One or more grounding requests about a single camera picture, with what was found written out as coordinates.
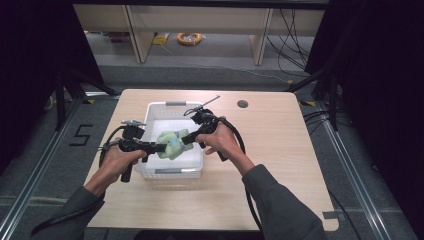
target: black controller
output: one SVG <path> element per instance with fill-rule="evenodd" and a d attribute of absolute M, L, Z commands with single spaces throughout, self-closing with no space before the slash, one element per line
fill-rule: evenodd
<path fill-rule="evenodd" d="M 190 144 L 196 142 L 196 137 L 199 134 L 211 134 L 215 132 L 218 127 L 218 122 L 220 119 L 216 117 L 211 110 L 204 109 L 203 107 L 194 109 L 196 114 L 191 117 L 191 119 L 198 125 L 200 125 L 197 131 L 190 133 L 189 135 L 181 138 L 184 144 Z M 205 148 L 205 143 L 199 143 L 201 148 Z M 226 161 L 228 158 L 224 157 L 221 152 L 218 152 L 221 161 Z"/>
<path fill-rule="evenodd" d="M 142 158 L 141 161 L 146 163 L 150 154 L 156 152 L 165 152 L 166 144 L 156 144 L 154 142 L 141 142 L 129 139 L 121 139 L 119 141 L 119 148 L 123 152 L 132 152 L 136 150 L 143 150 L 147 156 Z M 127 170 L 121 175 L 121 182 L 129 182 L 131 178 L 132 164 L 128 165 Z"/>
<path fill-rule="evenodd" d="M 107 141 L 106 144 L 103 145 L 102 154 L 100 155 L 100 165 L 103 163 L 103 158 L 106 155 L 106 152 L 109 150 L 109 147 L 115 144 L 118 144 L 119 148 L 123 152 L 132 152 L 135 150 L 143 150 L 147 153 L 147 156 L 142 158 L 142 162 L 147 162 L 150 154 L 154 154 L 156 152 L 165 152 L 166 144 L 156 144 L 154 142 L 141 142 L 139 139 L 143 137 L 144 129 L 140 128 L 142 123 L 131 120 L 131 121 L 122 121 L 125 126 L 120 126 L 115 130 L 115 133 L 123 129 L 122 139 L 118 139 L 115 141 Z M 132 172 L 132 164 L 128 165 L 127 170 L 121 175 L 121 182 L 129 182 L 131 178 Z"/>

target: black curtain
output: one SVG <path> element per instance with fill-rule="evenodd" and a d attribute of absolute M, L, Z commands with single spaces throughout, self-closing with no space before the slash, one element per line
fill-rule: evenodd
<path fill-rule="evenodd" d="M 368 1 L 354 51 L 336 72 L 343 99 L 375 164 L 419 239 L 424 239 L 424 6 Z M 347 19 L 328 12 L 307 69 L 319 70 Z"/>
<path fill-rule="evenodd" d="M 103 80 L 70 1 L 4 0 L 0 17 L 1 174 L 25 147 L 59 71 Z"/>

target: hand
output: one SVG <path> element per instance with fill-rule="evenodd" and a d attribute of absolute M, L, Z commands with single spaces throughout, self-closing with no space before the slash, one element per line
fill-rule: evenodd
<path fill-rule="evenodd" d="M 230 159 L 241 175 L 244 175 L 255 166 L 241 150 L 234 133 L 222 122 L 218 123 L 214 133 L 199 134 L 196 137 L 196 142 L 204 142 L 207 146 L 211 147 L 206 150 L 206 155 L 210 155 L 216 151 L 221 152 L 224 157 Z"/>
<path fill-rule="evenodd" d="M 96 196 L 101 196 L 110 184 L 116 182 L 128 165 L 137 164 L 139 158 L 146 157 L 141 150 L 122 152 L 117 145 L 111 146 L 106 153 L 102 166 L 93 175 L 85 188 Z"/>

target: black sleeve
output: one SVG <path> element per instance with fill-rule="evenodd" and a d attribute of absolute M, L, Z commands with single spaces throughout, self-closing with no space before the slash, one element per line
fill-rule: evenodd
<path fill-rule="evenodd" d="M 264 165 L 251 169 L 242 180 L 256 202 L 266 240 L 327 239 L 321 219 Z"/>
<path fill-rule="evenodd" d="M 31 239 L 83 239 L 85 228 L 104 204 L 103 198 L 78 188 L 50 220 L 33 229 Z"/>

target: wrist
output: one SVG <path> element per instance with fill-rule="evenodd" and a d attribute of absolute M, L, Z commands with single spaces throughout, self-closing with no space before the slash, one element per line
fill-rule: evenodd
<path fill-rule="evenodd" d="M 93 175 L 93 177 L 91 177 L 90 181 L 88 181 L 84 187 L 97 197 L 100 197 L 110 186 L 111 183 L 109 182 L 110 181 L 104 178 L 101 173 L 97 172 Z"/>
<path fill-rule="evenodd" d="M 242 176 L 255 167 L 255 164 L 244 153 L 237 153 L 229 159 Z"/>
<path fill-rule="evenodd" d="M 246 158 L 246 154 L 240 149 L 240 147 L 234 147 L 230 149 L 226 149 L 222 152 L 225 156 L 228 157 L 228 159 L 232 161 L 240 161 L 243 158 Z"/>

